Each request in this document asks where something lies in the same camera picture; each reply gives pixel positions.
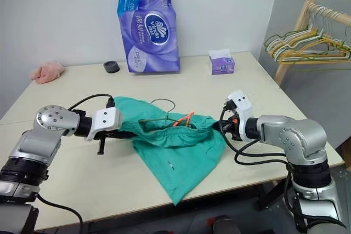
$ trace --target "table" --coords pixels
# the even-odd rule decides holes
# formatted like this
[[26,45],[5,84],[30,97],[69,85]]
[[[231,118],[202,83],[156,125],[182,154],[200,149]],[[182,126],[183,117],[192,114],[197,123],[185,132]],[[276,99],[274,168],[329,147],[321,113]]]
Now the table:
[[[233,54],[235,72],[211,76],[208,57],[181,58],[181,73],[132,74],[125,63],[120,72],[108,74],[101,64],[67,67],[53,82],[32,82],[0,121],[0,164],[7,160],[21,133],[31,129],[34,116],[45,105],[69,107],[95,93],[130,96],[151,101],[168,98],[176,103],[175,112],[211,115],[219,118],[227,96],[241,89],[254,105],[254,114],[287,115],[305,118],[303,113],[270,78],[248,52]],[[105,98],[90,100],[79,109],[94,112],[105,107]],[[233,142],[239,148],[242,142]],[[343,163],[327,144],[329,164]],[[77,210],[84,221],[124,215],[170,204],[171,200],[151,171],[134,152],[128,140],[107,139],[105,154],[97,156],[98,142],[86,142],[74,136],[63,137],[52,165],[49,179],[41,184],[41,195],[47,200]],[[276,152],[277,147],[257,144],[250,152]],[[241,166],[234,162],[229,148],[217,167],[185,199],[198,198],[223,191],[282,179],[287,172],[280,163]],[[40,214],[36,229],[77,223],[65,211],[34,203]]]

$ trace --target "green fabric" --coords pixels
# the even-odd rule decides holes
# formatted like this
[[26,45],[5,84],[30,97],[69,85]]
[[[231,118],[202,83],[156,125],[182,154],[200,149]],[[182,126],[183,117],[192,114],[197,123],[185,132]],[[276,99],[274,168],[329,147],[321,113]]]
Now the green fabric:
[[[211,116],[193,115],[195,128],[161,120],[139,122],[141,119],[165,118],[166,112],[153,104],[127,97],[116,97],[122,113],[122,131],[133,132],[133,147],[156,176],[174,204],[197,186],[217,165],[224,150],[221,134],[212,128]],[[180,113],[169,113],[178,120]]]

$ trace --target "purple tissue package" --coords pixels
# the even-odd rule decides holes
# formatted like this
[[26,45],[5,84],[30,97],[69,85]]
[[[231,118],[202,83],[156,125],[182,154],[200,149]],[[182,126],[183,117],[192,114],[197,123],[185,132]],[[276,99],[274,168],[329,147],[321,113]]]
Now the purple tissue package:
[[119,0],[117,14],[130,72],[180,70],[171,0]]
[[210,68],[212,75],[234,72],[234,59],[229,49],[210,50]]

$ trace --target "pink towel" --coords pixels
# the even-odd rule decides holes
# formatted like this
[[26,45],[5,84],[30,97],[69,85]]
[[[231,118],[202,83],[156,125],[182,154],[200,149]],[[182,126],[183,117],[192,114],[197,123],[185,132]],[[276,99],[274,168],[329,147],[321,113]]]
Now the pink towel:
[[35,79],[38,84],[51,82],[60,77],[65,68],[56,61],[45,62],[41,67],[32,70],[29,74],[31,79]]

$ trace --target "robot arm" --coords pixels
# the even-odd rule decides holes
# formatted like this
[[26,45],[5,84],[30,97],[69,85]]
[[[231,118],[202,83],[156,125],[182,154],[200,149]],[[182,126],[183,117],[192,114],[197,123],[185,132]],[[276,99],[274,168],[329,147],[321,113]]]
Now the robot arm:
[[48,167],[62,136],[100,140],[98,154],[104,153],[105,138],[131,138],[135,135],[117,129],[121,114],[110,99],[107,108],[90,117],[84,111],[69,111],[50,105],[40,109],[33,129],[22,134],[0,171],[0,232],[33,233],[38,209],[26,204],[35,201],[39,185],[48,179]]
[[328,224],[328,229],[334,227],[335,233],[346,233],[346,229],[338,225],[342,222],[341,205],[327,163],[327,136],[323,127],[310,119],[297,121],[286,116],[253,118],[252,109],[241,91],[230,94],[224,111],[229,110],[234,115],[229,121],[224,121],[223,128],[232,133],[234,140],[249,142],[260,139],[262,143],[284,150],[296,193],[292,211],[296,222],[299,221],[299,230],[306,231],[307,225],[319,223],[308,229],[310,233],[317,233],[311,231],[321,228],[319,225],[326,222],[333,222]]

